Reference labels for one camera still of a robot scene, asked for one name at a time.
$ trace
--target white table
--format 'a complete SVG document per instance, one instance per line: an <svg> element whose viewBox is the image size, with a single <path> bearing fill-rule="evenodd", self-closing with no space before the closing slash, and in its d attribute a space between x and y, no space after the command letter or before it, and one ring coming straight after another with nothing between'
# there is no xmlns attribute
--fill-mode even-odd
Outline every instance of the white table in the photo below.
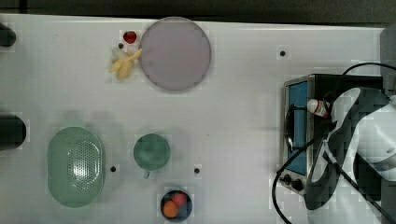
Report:
<svg viewBox="0 0 396 224"><path fill-rule="evenodd" d="M14 47L0 49L0 111L16 113L30 131L20 150L0 151L0 223L31 224L164 223L157 197L172 186L193 195L188 223L281 223L270 186L279 167L283 82L377 62L382 31L197 22L212 45L209 74L197 88L173 94L151 84L139 66L124 82L107 72L120 30L141 35L152 20L8 14L0 22L18 35ZM79 209L59 205L47 186L47 145L68 119L84 119L107 154L102 193ZM139 136L157 131L171 139L173 154L147 180L129 153ZM195 165L202 166L198 176ZM286 216L306 223L304 199L277 192ZM361 204L352 217L361 217ZM361 223L373 223L367 216Z"/></svg>

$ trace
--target green colander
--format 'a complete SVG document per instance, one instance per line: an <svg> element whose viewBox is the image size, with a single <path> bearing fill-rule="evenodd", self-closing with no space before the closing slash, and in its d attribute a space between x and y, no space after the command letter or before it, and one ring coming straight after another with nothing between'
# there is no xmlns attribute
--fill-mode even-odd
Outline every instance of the green colander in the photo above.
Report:
<svg viewBox="0 0 396 224"><path fill-rule="evenodd" d="M105 155L99 140L81 127L62 129L49 142L49 192L67 207L91 203L105 182Z"/></svg>

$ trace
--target teal mug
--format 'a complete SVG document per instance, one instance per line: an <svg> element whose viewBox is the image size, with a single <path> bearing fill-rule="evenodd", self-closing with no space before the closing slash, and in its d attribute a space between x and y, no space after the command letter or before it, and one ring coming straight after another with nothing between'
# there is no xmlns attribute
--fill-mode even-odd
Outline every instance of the teal mug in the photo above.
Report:
<svg viewBox="0 0 396 224"><path fill-rule="evenodd" d="M163 168L171 157L171 148L162 136L156 133L146 134L134 144L134 160L145 170L144 178L149 173Z"/></svg>

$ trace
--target round plate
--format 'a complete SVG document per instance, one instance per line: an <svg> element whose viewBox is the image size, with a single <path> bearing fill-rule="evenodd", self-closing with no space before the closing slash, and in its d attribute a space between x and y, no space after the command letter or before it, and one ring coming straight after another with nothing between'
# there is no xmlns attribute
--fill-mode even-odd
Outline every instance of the round plate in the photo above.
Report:
<svg viewBox="0 0 396 224"><path fill-rule="evenodd" d="M143 72L154 84L169 91L198 85L211 60L209 39L193 21L168 17L152 24L140 42Z"/></svg>

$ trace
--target orange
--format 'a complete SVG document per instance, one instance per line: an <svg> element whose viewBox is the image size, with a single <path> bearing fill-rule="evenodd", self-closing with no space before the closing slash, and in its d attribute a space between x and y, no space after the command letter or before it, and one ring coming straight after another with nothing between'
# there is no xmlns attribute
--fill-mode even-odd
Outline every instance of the orange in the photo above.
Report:
<svg viewBox="0 0 396 224"><path fill-rule="evenodd" d="M166 217L174 218L177 216L177 213L178 213L178 207L174 202L168 201L163 205L163 214Z"/></svg>

